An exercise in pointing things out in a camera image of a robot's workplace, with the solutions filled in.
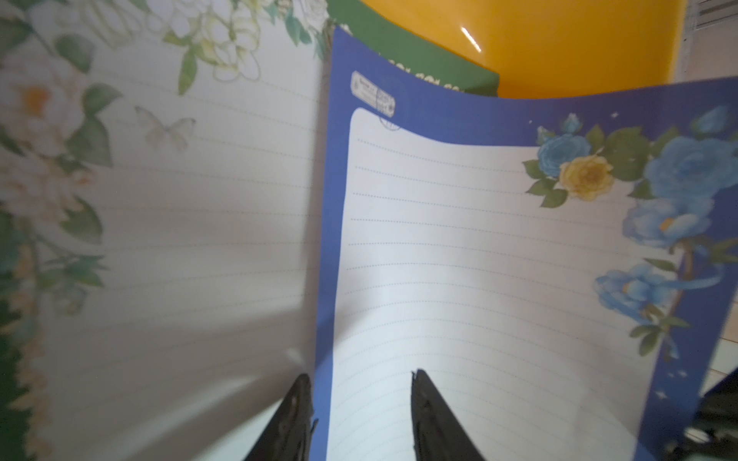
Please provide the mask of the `yellow plastic storage tray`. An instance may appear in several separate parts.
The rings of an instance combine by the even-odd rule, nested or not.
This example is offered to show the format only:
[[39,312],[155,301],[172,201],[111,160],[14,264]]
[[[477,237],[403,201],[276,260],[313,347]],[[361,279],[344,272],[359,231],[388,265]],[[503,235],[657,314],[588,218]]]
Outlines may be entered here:
[[391,22],[500,78],[503,98],[583,96],[673,80],[685,1],[371,1]]

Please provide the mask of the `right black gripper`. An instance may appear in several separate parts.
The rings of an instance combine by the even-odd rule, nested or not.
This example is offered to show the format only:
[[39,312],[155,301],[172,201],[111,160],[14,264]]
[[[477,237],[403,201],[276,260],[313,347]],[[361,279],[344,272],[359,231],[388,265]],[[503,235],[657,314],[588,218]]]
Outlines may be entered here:
[[683,440],[670,442],[662,459],[737,459],[737,370],[705,393]]

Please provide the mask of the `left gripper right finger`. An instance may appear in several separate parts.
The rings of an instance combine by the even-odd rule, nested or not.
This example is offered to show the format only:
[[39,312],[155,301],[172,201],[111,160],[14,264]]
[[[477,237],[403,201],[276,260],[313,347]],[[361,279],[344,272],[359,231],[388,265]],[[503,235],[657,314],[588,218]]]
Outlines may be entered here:
[[411,420],[418,461],[484,461],[425,370],[412,375]]

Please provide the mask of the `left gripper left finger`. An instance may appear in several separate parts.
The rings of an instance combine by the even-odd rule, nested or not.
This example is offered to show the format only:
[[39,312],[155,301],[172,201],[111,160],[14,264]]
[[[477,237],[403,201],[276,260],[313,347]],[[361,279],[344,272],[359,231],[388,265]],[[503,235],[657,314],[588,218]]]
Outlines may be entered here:
[[244,461],[308,461],[313,415],[311,378],[301,374]]

